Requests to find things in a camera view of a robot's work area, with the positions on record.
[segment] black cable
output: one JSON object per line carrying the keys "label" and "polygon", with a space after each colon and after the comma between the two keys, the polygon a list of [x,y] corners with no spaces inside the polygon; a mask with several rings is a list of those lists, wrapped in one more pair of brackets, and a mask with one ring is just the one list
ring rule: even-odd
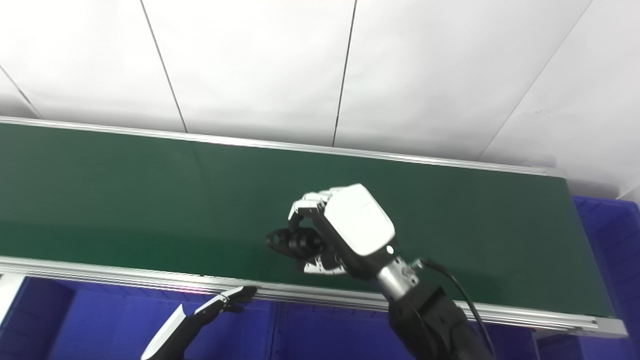
{"label": "black cable", "polygon": [[433,270],[441,273],[442,275],[448,277],[449,280],[451,280],[456,285],[456,287],[458,288],[458,291],[460,291],[460,293],[462,294],[462,297],[465,299],[465,302],[467,302],[467,305],[469,306],[469,309],[471,310],[471,313],[474,315],[474,318],[476,319],[476,322],[477,322],[478,326],[480,326],[480,330],[481,330],[484,342],[486,343],[486,346],[491,351],[491,354],[493,356],[495,356],[495,351],[493,349],[493,343],[491,342],[491,337],[489,337],[489,332],[487,331],[486,327],[484,326],[484,322],[483,322],[482,318],[480,317],[480,314],[478,313],[478,310],[476,309],[476,306],[471,301],[471,299],[467,295],[467,292],[465,292],[465,290],[462,288],[462,285],[460,285],[460,283],[455,278],[455,276],[453,276],[453,274],[450,273],[447,270],[446,267],[436,263],[435,261],[433,261],[431,259],[427,259],[427,260],[420,259],[420,262],[425,267],[433,269]]}

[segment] silver cylinder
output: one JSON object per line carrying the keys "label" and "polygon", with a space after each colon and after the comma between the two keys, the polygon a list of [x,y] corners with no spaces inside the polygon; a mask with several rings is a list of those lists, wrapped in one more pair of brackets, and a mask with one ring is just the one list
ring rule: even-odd
{"label": "silver cylinder", "polygon": [[383,267],[376,275],[376,280],[387,300],[401,299],[420,282],[413,269],[400,257]]}

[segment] blue bin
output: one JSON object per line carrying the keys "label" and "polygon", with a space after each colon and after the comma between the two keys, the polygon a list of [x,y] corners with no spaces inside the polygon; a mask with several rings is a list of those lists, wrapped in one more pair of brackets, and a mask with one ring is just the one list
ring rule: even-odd
{"label": "blue bin", "polygon": [[[2,360],[139,359],[183,304],[210,295],[27,278],[0,325]],[[31,320],[25,322],[25,316]],[[535,360],[532,330],[491,325],[497,360]],[[203,328],[187,359],[412,359],[387,314],[254,300]]]}
{"label": "blue bin", "polygon": [[616,315],[640,354],[640,211],[635,202],[574,196]]}

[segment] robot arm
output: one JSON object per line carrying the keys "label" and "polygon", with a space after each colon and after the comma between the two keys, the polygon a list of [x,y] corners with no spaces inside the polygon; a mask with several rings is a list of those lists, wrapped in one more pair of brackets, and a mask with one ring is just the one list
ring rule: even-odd
{"label": "robot arm", "polygon": [[[304,218],[319,233],[300,227]],[[410,266],[398,255],[393,223],[361,184],[305,194],[292,205],[288,228],[269,234],[268,244],[306,273],[375,282],[389,301],[391,328],[417,359],[493,359],[444,290],[416,276],[427,263]]]}
{"label": "robot arm", "polygon": [[242,307],[236,303],[251,301],[256,291],[255,286],[240,286],[223,291],[191,315],[186,315],[182,304],[179,305],[151,339],[141,360],[182,360],[185,349],[203,326],[211,323],[223,311],[242,311]]}

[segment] white backdrop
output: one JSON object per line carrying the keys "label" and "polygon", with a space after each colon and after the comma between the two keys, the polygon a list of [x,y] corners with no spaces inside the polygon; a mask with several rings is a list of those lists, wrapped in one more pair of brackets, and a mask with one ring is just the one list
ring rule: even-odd
{"label": "white backdrop", "polygon": [[640,2],[354,5],[0,0],[0,115],[557,167],[640,202]]}

